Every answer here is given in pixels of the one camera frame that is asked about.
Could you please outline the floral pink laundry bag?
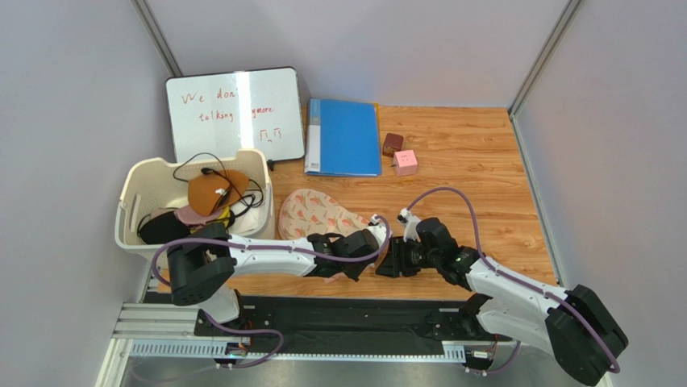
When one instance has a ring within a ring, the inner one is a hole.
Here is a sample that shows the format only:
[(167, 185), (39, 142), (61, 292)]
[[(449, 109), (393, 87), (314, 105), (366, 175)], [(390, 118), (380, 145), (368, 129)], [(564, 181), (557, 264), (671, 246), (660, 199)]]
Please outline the floral pink laundry bag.
[(296, 189), (286, 197), (277, 212), (277, 232), (282, 239), (331, 235), (329, 246), (339, 238), (365, 229), (368, 223), (367, 218), (315, 189)]

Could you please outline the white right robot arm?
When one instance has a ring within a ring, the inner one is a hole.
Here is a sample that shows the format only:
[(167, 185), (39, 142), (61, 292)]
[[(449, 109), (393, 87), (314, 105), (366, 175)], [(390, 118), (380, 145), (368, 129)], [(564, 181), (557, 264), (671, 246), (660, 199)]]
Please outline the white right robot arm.
[(398, 221), (404, 232), (390, 239), (378, 274), (411, 277), (434, 268), (447, 283), (473, 292), (460, 308), (471, 324), (546, 352), (583, 385), (596, 385), (608, 372), (617, 372), (629, 339), (590, 288), (566, 289), (516, 273), (475, 248), (458, 245), (437, 218), (405, 213)]

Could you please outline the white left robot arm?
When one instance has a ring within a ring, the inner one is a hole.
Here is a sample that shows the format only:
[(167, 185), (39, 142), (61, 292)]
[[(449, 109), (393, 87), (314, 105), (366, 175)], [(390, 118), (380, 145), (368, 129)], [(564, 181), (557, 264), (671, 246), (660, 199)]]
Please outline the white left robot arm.
[(167, 257), (168, 286), (175, 306), (198, 306), (216, 322), (241, 315), (237, 291), (225, 288), (232, 277), (289, 274), (357, 280), (386, 248), (391, 230), (376, 218), (348, 236), (313, 234), (292, 240), (252, 239), (208, 226), (195, 237), (164, 244), (154, 255)]

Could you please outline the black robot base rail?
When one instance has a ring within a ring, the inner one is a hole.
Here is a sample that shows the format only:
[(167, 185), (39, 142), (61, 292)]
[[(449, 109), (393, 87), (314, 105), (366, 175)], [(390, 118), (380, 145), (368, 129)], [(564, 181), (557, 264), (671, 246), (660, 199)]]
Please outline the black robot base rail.
[(246, 296), (235, 322), (215, 327), (196, 306), (153, 294), (121, 309), (113, 336), (131, 354), (194, 357), (220, 364), (267, 360), (429, 362), (493, 373), (526, 348), (492, 335), (458, 301)]

